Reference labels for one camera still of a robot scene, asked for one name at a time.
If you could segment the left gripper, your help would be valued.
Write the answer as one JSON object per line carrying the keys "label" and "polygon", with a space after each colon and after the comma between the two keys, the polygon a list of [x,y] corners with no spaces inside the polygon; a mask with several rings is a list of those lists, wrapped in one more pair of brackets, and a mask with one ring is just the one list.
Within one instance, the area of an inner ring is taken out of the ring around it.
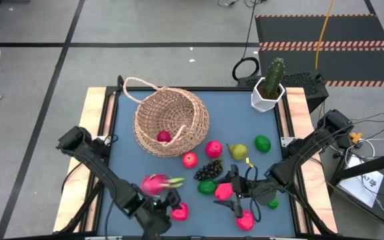
{"label": "left gripper", "polygon": [[171,219],[167,214],[167,208],[181,208],[181,197],[176,189],[168,190],[165,201],[157,200],[146,206],[147,220],[143,227],[144,239],[155,239],[171,228]]}

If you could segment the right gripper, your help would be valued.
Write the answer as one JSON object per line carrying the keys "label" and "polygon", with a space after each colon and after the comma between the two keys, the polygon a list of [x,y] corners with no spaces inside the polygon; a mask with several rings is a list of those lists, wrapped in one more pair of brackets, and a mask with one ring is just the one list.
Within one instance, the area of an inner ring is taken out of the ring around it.
{"label": "right gripper", "polygon": [[235,194],[235,201],[215,200],[214,203],[228,207],[234,212],[236,218],[243,217],[241,200],[250,198],[250,212],[254,219],[261,219],[262,214],[260,205],[266,205],[274,200],[276,196],[276,185],[269,179],[259,180],[259,170],[257,167],[249,167],[245,176],[239,174],[237,165],[231,165],[231,172],[216,180],[217,184],[231,183]]}

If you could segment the red bell pepper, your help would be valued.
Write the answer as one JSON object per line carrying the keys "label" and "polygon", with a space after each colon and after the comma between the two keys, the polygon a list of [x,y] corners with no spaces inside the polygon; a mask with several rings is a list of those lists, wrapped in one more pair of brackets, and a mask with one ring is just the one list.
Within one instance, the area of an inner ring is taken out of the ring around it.
{"label": "red bell pepper", "polygon": [[250,231],[254,227],[255,219],[253,214],[248,211],[243,211],[243,216],[235,219],[236,226],[243,231]]}
{"label": "red bell pepper", "polygon": [[218,201],[228,200],[234,194],[230,183],[221,183],[217,186],[214,196]]}

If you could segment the red yellow-speckled apple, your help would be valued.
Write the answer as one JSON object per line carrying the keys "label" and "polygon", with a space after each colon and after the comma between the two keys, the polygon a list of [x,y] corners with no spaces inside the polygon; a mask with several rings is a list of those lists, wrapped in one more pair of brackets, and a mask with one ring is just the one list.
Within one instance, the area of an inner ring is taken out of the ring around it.
{"label": "red yellow-speckled apple", "polygon": [[171,210],[171,218],[176,221],[186,221],[189,216],[189,208],[186,203],[181,203],[179,208]]}
{"label": "red yellow-speckled apple", "polygon": [[198,165],[198,156],[196,153],[190,151],[182,156],[182,164],[187,169],[195,168]]}

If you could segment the large round dark lime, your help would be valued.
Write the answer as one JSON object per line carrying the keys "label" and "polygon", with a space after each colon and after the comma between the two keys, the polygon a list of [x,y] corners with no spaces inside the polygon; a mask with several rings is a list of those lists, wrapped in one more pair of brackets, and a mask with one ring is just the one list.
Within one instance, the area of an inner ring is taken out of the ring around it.
{"label": "large round dark lime", "polygon": [[214,194],[217,187],[218,184],[216,182],[211,179],[208,179],[205,181],[201,181],[197,186],[197,190],[203,195],[212,195]]}

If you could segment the pink dragon fruit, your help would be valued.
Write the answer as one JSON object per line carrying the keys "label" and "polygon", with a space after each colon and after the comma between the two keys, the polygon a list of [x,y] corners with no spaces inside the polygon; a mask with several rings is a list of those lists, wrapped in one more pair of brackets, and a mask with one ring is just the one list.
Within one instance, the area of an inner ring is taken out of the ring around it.
{"label": "pink dragon fruit", "polygon": [[159,196],[166,189],[178,188],[184,184],[182,177],[169,177],[163,174],[146,175],[141,182],[141,190],[151,196]]}

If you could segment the green pear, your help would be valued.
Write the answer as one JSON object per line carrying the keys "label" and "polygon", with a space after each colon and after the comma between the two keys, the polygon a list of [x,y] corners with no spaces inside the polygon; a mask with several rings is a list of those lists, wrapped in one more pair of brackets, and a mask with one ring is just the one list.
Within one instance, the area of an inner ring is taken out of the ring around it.
{"label": "green pear", "polygon": [[241,161],[247,158],[248,148],[244,144],[227,145],[231,157],[236,161]]}

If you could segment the pink red apple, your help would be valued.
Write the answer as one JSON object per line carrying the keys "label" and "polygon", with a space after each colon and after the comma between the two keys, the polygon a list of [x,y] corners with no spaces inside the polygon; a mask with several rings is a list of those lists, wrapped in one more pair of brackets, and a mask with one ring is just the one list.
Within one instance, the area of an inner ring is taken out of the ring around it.
{"label": "pink red apple", "polygon": [[212,159],[220,157],[223,153],[223,146],[219,141],[209,141],[205,146],[205,154]]}

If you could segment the woven wicker basket with handles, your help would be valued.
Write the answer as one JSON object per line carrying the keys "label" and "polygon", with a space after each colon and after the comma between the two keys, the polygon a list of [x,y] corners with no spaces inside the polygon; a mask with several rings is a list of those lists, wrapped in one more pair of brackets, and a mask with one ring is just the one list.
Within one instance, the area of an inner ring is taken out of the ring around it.
{"label": "woven wicker basket with handles", "polygon": [[[154,89],[142,100],[129,94],[127,86],[138,81]],[[133,115],[133,132],[138,144],[157,157],[177,157],[201,144],[209,126],[209,112],[196,94],[176,88],[158,87],[137,77],[128,77],[123,83],[123,93],[138,104]],[[171,134],[169,143],[158,142],[157,134]]]}

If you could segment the dark purple grape bunch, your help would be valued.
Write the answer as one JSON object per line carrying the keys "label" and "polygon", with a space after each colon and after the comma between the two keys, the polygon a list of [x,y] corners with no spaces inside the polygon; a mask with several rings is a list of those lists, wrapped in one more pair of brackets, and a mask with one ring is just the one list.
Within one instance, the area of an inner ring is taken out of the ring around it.
{"label": "dark purple grape bunch", "polygon": [[208,179],[214,179],[223,172],[223,162],[220,159],[216,159],[200,168],[194,175],[194,179],[198,181],[204,181]]}

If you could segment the bright green pointed lime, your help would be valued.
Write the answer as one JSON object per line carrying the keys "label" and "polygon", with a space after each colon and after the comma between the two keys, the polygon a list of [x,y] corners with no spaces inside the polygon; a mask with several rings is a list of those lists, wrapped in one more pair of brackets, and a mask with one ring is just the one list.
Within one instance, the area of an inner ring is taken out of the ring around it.
{"label": "bright green pointed lime", "polygon": [[264,135],[258,135],[255,137],[255,147],[258,151],[262,153],[267,153],[271,149],[270,140]]}

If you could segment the wooden table side board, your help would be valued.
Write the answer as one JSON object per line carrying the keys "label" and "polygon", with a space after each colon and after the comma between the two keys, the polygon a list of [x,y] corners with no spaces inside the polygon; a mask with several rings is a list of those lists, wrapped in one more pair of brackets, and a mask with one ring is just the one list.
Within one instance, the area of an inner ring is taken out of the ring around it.
{"label": "wooden table side board", "polygon": [[[285,90],[285,96],[286,100],[282,99],[278,104],[283,133],[303,139],[313,132],[305,92],[302,88],[292,87]],[[336,233],[337,226],[319,154],[304,163],[299,173],[303,176],[308,202],[326,226]]]}
{"label": "wooden table side board", "polygon": [[[92,137],[104,137],[109,134],[113,106],[114,90],[108,87],[90,87],[87,90],[79,125],[86,128]],[[97,179],[84,165],[71,158],[67,172],[67,180],[63,184],[61,202],[54,224],[54,232],[61,231],[80,209],[85,200],[91,196]],[[74,232],[94,231],[97,228],[97,216],[100,211],[102,192],[94,197],[83,218]]]}

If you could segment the green cactus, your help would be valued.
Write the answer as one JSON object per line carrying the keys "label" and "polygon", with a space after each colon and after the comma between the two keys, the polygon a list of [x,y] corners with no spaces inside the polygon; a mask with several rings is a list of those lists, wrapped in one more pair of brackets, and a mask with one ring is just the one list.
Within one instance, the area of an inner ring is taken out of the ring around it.
{"label": "green cactus", "polygon": [[267,99],[275,99],[279,96],[279,84],[284,78],[285,64],[282,58],[275,58],[268,68],[265,82],[263,83],[263,96]]}

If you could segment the white paper sheet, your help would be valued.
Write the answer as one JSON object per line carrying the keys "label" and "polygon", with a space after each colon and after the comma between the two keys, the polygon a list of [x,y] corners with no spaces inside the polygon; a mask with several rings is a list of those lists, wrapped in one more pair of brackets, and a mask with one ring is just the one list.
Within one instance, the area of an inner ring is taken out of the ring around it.
{"label": "white paper sheet", "polygon": [[341,180],[338,186],[354,198],[372,208],[377,203],[377,194],[383,181],[383,174],[378,171],[365,173]]}

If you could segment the black metal stand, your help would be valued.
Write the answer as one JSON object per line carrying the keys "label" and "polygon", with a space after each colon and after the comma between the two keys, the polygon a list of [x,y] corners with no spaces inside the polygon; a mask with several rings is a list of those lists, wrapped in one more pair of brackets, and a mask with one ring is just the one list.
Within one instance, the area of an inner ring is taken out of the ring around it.
{"label": "black metal stand", "polygon": [[330,182],[328,182],[328,185],[331,188],[330,192],[337,192],[345,199],[352,202],[355,206],[364,210],[364,212],[370,214],[370,216],[376,218],[384,224],[384,178],[377,194],[378,202],[374,203],[372,208],[360,202],[338,186],[341,180],[373,171],[378,171],[384,176],[384,156],[372,161],[362,161],[358,157],[348,155],[343,161],[339,162],[334,175],[332,176]]}

